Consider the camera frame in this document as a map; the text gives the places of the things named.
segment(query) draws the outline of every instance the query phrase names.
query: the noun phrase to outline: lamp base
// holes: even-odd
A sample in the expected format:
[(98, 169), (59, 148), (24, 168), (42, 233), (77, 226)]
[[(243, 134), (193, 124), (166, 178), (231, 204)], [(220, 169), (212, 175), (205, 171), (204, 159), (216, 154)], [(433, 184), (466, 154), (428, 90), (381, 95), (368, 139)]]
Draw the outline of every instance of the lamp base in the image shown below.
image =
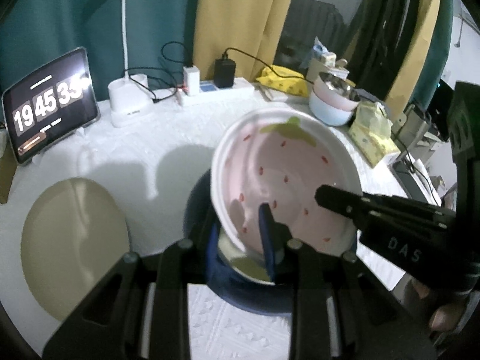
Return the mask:
[[(131, 78), (148, 88), (148, 78), (145, 74), (135, 74)], [(115, 127), (124, 127), (140, 121), (153, 111), (150, 92), (133, 80), (121, 78), (109, 83), (112, 124)]]

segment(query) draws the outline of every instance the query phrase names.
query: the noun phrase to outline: black power adapter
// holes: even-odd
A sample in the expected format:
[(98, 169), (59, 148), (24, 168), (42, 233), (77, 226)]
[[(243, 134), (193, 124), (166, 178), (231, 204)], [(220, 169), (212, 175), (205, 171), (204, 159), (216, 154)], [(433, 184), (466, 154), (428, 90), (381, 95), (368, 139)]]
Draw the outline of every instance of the black power adapter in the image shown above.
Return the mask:
[(235, 69), (237, 64), (233, 59), (229, 59), (226, 54), (221, 59), (215, 60), (215, 69), (213, 73), (213, 83), (217, 88), (231, 88), (235, 78)]

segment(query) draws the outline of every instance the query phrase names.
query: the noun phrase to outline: white tablecloth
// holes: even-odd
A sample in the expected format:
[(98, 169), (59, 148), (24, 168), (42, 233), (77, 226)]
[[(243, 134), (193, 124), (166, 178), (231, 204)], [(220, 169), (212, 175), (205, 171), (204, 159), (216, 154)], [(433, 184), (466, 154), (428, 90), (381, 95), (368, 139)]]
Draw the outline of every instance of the white tablecloth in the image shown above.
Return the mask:
[[(250, 110), (288, 105), (268, 103), (259, 91), (249, 98), (187, 108), (169, 99), (155, 105), (150, 120), (124, 128), (112, 127), (108, 102), (99, 107), (98, 122), (18, 168), (9, 201), (0, 205), (0, 301), (37, 353), (59, 323), (28, 289), (20, 241), (25, 218), (46, 188), (73, 176), (97, 181), (125, 212), (133, 250), (141, 255), (161, 251), (182, 237), (188, 195), (210, 168), (225, 129)], [(309, 113), (305, 105), (295, 107)], [(372, 170), (342, 132), (332, 131), (352, 156), (365, 192), (405, 196), (387, 167)], [(358, 254), (388, 288), (401, 278), (401, 270), (362, 245)], [(194, 360), (287, 358), (290, 331), (285, 319), (235, 309), (204, 286), (190, 286), (189, 296)]]

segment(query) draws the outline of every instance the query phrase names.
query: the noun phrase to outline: teal curtain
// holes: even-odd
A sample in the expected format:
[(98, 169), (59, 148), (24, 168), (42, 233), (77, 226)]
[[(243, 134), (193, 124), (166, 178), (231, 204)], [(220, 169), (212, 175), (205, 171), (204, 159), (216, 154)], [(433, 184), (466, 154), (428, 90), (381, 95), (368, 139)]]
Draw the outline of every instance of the teal curtain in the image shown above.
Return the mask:
[(453, 0), (440, 0), (438, 17), (431, 37), (427, 58), (410, 98), (426, 110), (434, 96), (437, 84), (445, 69), (450, 51), (450, 40), (453, 25)]
[[(127, 0), (129, 65), (181, 71), (160, 58), (160, 48), (175, 40), (193, 49), (196, 7), (197, 0)], [(87, 49), (97, 100), (107, 99), (108, 83), (123, 71), (121, 0), (17, 0), (0, 25), (0, 88), (79, 46)], [(178, 45), (166, 54), (185, 59)]]

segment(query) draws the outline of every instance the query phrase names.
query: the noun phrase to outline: power strip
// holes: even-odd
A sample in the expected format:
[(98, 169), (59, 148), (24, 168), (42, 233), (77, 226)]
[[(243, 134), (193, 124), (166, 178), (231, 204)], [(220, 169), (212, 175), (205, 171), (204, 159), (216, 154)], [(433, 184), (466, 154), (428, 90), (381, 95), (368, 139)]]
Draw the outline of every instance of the power strip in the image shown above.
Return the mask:
[(200, 81), (200, 93), (189, 96), (185, 91), (179, 89), (177, 100), (182, 107), (204, 104), (213, 101), (224, 101), (229, 99), (241, 99), (251, 96), (255, 87), (243, 77), (236, 77), (231, 88), (218, 88), (213, 81)]

